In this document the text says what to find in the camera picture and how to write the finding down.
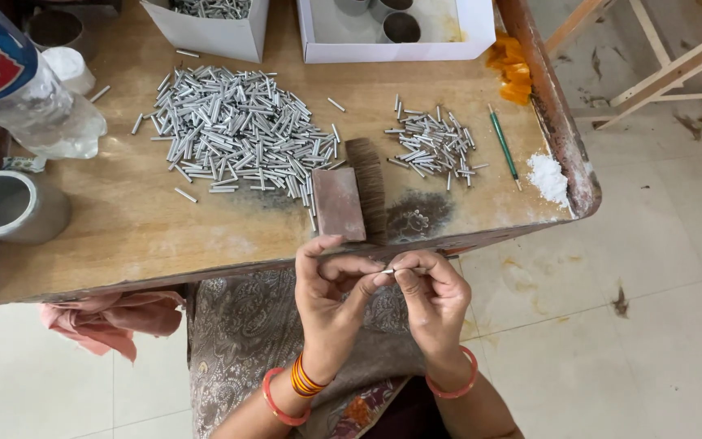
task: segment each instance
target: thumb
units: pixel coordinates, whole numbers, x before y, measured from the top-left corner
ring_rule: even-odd
[[[370,296],[375,293],[375,290],[378,289],[378,286],[373,281],[378,275],[378,273],[367,274],[356,281],[356,285],[354,285],[348,298],[346,298],[346,301],[343,303],[343,313],[360,317],[364,314],[364,307],[367,305],[367,301],[370,299]]]
[[[405,304],[408,306],[408,314],[412,321],[425,323],[427,322],[434,309],[432,304],[427,300],[426,292],[423,290],[419,277],[409,269],[398,269],[395,271],[395,279],[400,289],[403,290],[405,296]]]

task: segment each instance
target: orange plastic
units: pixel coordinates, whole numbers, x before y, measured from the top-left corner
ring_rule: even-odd
[[[503,99],[520,105],[527,105],[533,92],[533,80],[530,77],[530,66],[524,59],[522,45],[514,37],[497,30],[497,41],[494,42],[487,58],[487,67],[500,70],[503,86],[500,96]]]

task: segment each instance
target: woman's hand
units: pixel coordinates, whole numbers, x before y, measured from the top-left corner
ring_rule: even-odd
[[[418,250],[398,254],[389,264],[405,294],[410,332],[427,364],[461,359],[459,333],[470,304],[470,285],[440,254]],[[421,267],[418,276],[410,269]]]
[[[364,318],[364,306],[375,292],[383,263],[341,254],[323,263],[317,257],[343,241],[322,235],[297,250],[297,309],[305,332],[303,367],[317,384],[327,384],[340,370]],[[378,279],[386,281],[385,275]],[[341,296],[351,292],[345,302]]]

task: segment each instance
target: white cardboard box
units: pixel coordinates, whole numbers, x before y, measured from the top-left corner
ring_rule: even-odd
[[[176,13],[169,9],[169,0],[141,0],[140,3],[176,48],[261,63],[270,0],[253,0],[247,20]]]
[[[495,40],[492,0],[415,0],[408,13],[422,38],[407,44],[375,44],[381,25],[370,12],[347,16],[335,0],[297,0],[297,9],[308,64],[475,59]]]

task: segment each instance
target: bangle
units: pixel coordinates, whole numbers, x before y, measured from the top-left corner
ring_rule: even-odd
[[[300,426],[302,424],[305,424],[305,421],[307,421],[307,417],[310,416],[310,407],[308,407],[305,410],[305,414],[301,418],[293,418],[285,413],[283,413],[278,407],[275,406],[275,403],[272,401],[272,395],[270,394],[270,379],[273,377],[275,374],[280,374],[283,372],[285,369],[282,367],[275,367],[274,369],[268,370],[267,374],[264,374],[264,381],[261,383],[261,389],[262,392],[264,393],[264,400],[267,402],[267,405],[272,409],[272,414],[275,415],[276,418],[278,418],[279,421],[281,421],[284,424],[287,424],[288,426]]]
[[[303,354],[300,353],[292,364],[292,388],[301,398],[312,398],[324,390],[328,384],[322,386],[308,378],[305,369],[303,369],[302,356]]]
[[[470,389],[473,388],[473,385],[476,384],[476,376],[478,375],[478,361],[476,360],[476,356],[473,355],[473,352],[470,351],[470,349],[464,347],[464,346],[459,346],[459,349],[464,352],[468,357],[470,357],[470,372],[473,374],[473,376],[470,378],[470,383],[459,389],[458,391],[455,392],[442,392],[439,391],[436,387],[435,384],[432,382],[430,379],[429,375],[424,376],[424,379],[427,381],[427,386],[430,387],[430,390],[432,393],[435,394],[438,398],[442,399],[456,399],[462,396],[463,394],[466,394],[467,392],[470,391]]]

